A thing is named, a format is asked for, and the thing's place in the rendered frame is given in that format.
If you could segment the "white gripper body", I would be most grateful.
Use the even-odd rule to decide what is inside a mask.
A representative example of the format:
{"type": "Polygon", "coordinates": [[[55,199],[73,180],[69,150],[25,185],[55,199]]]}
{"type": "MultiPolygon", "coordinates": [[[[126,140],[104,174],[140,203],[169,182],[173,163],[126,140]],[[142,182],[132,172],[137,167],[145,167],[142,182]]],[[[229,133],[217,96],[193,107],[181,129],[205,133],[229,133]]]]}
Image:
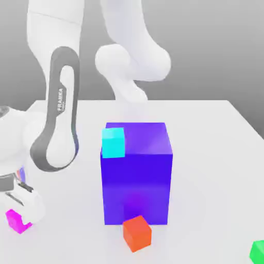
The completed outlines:
{"type": "Polygon", "coordinates": [[[35,224],[46,213],[41,195],[36,191],[28,191],[19,185],[15,185],[12,191],[4,192],[4,205],[6,209],[13,209],[22,217],[22,223],[35,224]]]}

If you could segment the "small orange cube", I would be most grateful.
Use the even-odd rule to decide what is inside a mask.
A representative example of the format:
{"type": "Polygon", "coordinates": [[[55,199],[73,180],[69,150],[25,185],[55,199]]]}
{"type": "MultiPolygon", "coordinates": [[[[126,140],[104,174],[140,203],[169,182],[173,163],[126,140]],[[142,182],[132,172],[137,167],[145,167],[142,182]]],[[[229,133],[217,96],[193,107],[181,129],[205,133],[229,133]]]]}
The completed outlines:
{"type": "Polygon", "coordinates": [[[134,253],[151,245],[152,229],[143,216],[137,216],[123,222],[123,238],[134,253]]]}

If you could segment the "large purple box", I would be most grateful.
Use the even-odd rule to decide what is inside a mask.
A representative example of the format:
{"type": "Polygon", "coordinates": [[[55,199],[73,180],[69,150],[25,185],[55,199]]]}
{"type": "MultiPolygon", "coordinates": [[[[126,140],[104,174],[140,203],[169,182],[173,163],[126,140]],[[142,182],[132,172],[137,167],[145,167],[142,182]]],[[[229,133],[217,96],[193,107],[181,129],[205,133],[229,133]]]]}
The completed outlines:
{"type": "Polygon", "coordinates": [[[143,216],[149,225],[168,222],[173,151],[164,123],[108,122],[124,129],[125,156],[101,158],[104,222],[121,225],[143,216]]]}

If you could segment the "small magenta cube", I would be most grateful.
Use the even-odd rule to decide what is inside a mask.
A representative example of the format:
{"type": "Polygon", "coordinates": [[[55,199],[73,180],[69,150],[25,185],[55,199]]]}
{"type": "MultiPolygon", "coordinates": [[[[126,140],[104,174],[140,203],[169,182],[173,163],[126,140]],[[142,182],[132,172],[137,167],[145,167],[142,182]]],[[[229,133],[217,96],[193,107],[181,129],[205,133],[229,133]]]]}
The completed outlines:
{"type": "Polygon", "coordinates": [[[22,216],[13,209],[10,209],[6,212],[6,218],[8,225],[18,234],[22,234],[32,226],[31,222],[24,224],[22,221],[22,216]]]}

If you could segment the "small cyan cube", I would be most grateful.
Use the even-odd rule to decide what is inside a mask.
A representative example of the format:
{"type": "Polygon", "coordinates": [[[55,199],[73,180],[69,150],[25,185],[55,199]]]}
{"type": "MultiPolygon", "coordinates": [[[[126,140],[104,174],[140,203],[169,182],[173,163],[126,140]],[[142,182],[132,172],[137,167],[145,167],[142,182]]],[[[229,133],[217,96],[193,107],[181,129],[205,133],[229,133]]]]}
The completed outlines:
{"type": "Polygon", "coordinates": [[[124,128],[104,128],[102,130],[102,157],[125,157],[124,128]]]}

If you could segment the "small green cube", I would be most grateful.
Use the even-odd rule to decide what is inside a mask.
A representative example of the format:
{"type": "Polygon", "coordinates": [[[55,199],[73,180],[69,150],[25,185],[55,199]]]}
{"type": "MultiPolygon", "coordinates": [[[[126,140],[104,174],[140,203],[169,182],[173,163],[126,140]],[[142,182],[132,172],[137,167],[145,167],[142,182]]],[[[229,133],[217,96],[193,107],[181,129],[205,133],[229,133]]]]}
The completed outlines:
{"type": "Polygon", "coordinates": [[[253,242],[250,259],[253,264],[264,264],[264,240],[253,242]]]}

